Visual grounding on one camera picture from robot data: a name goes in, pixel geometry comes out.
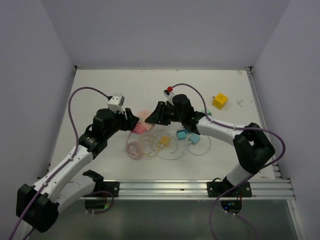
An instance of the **light blue block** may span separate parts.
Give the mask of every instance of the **light blue block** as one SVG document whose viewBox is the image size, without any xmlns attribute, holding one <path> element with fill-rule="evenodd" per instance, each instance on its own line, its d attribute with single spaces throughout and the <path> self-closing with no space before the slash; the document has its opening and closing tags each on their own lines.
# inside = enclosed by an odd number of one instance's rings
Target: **light blue block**
<svg viewBox="0 0 320 240">
<path fill-rule="evenodd" d="M 192 143 L 193 145 L 195 145 L 195 144 L 197 144 L 197 143 L 200 141 L 200 137 L 199 137 L 199 135 L 197 135 L 197 134 L 193 134 L 193 135 L 189 138 L 189 140 L 191 141 L 191 143 Z"/>
<path fill-rule="evenodd" d="M 186 138 L 187 134 L 184 130 L 176 131 L 176 136 L 178 137 L 178 140 L 183 140 Z"/>
</svg>

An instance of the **white backdrop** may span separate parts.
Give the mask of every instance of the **white backdrop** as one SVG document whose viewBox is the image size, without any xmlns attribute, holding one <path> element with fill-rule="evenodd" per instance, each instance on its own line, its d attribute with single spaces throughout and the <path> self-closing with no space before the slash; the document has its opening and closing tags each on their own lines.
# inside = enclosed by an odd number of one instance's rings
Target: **white backdrop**
<svg viewBox="0 0 320 240">
<path fill-rule="evenodd" d="M 89 69 L 253 66 L 290 0 L 41 0 Z"/>
<path fill-rule="evenodd" d="M 0 1 L 0 30 L 0 239 L 8 239 L 18 189 L 46 174 L 74 68 L 39 1 Z"/>
<path fill-rule="evenodd" d="M 279 166 L 292 181 L 310 240 L 320 239 L 319 66 L 320 1 L 292 0 L 253 78 L 267 126 L 286 142 Z"/>
</svg>

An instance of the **black mount bracket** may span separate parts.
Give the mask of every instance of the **black mount bracket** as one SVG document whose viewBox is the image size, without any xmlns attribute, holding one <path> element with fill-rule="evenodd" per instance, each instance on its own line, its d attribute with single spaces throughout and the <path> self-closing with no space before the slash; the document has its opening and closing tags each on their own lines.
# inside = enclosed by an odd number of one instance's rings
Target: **black mount bracket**
<svg viewBox="0 0 320 240">
<path fill-rule="evenodd" d="M 114 198 L 117 198 L 119 195 L 120 182 L 118 181 L 104 181 L 103 187 L 106 191 L 111 193 Z"/>
<path fill-rule="evenodd" d="M 206 190 L 208 192 L 209 198 L 216 198 L 220 194 L 224 193 L 226 191 L 226 188 L 224 186 L 224 183 L 222 181 L 208 181 L 206 183 Z M 242 194 L 243 198 L 251 198 L 252 197 L 252 191 L 250 183 L 247 181 L 241 186 L 237 187 L 235 190 L 227 193 L 223 197 L 225 198 L 237 198 Z"/>
<path fill-rule="evenodd" d="M 221 200 L 221 207 L 223 210 L 228 211 L 233 214 L 237 214 L 242 209 L 242 200 Z"/>
<path fill-rule="evenodd" d="M 93 193 L 99 192 L 99 191 L 107 191 L 107 192 L 111 193 L 114 198 L 118 197 L 119 189 L 120 189 L 120 182 L 118 182 L 118 181 L 104 181 L 103 176 L 101 176 L 99 173 L 92 171 L 92 170 L 85 171 L 82 175 L 92 178 L 92 180 L 95 182 Z"/>
</svg>

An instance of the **yellow cube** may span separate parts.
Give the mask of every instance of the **yellow cube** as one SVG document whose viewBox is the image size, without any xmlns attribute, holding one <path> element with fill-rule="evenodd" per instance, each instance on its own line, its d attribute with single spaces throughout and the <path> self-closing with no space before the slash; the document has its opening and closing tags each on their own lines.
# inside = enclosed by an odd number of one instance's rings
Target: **yellow cube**
<svg viewBox="0 0 320 240">
<path fill-rule="evenodd" d="M 228 101 L 228 97 L 219 93 L 212 102 L 212 105 L 215 106 L 217 109 L 222 109 L 226 102 Z"/>
<path fill-rule="evenodd" d="M 171 140 L 170 137 L 168 137 L 168 136 L 163 136 L 163 137 L 161 137 L 161 139 L 160 139 L 160 144 L 161 144 L 162 146 L 167 147 L 167 146 L 169 145 L 169 143 L 170 143 L 170 140 Z"/>
</svg>

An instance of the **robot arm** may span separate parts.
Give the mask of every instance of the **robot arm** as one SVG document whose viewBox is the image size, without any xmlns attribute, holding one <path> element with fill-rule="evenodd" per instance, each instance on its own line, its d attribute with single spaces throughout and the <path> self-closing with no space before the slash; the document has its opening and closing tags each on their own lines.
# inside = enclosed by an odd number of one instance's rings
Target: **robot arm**
<svg viewBox="0 0 320 240">
<path fill-rule="evenodd" d="M 101 191 L 103 177 L 94 171 L 86 171 L 74 182 L 70 180 L 94 160 L 107 146 L 108 139 L 117 131 L 132 131 L 139 121 L 130 108 L 122 110 L 124 97 L 114 95 L 108 108 L 97 111 L 93 122 L 79 138 L 76 155 L 72 151 L 46 176 L 32 186 L 24 184 L 17 193 L 16 215 L 21 217 L 26 207 L 38 194 L 23 216 L 23 220 L 43 233 L 57 220 L 59 213 L 74 201 L 92 192 Z"/>
<path fill-rule="evenodd" d="M 154 112 L 145 120 L 149 124 L 169 125 L 179 122 L 194 134 L 206 135 L 234 146 L 239 163 L 223 179 L 221 184 L 214 184 L 216 192 L 223 193 L 233 186 L 255 175 L 275 154 L 275 149 L 262 131 L 237 130 L 239 128 L 259 128 L 256 123 L 248 126 L 234 125 L 218 120 L 213 124 L 203 112 L 195 111 L 190 100 L 184 94 L 175 95 L 164 91 L 167 102 L 159 101 Z"/>
</svg>

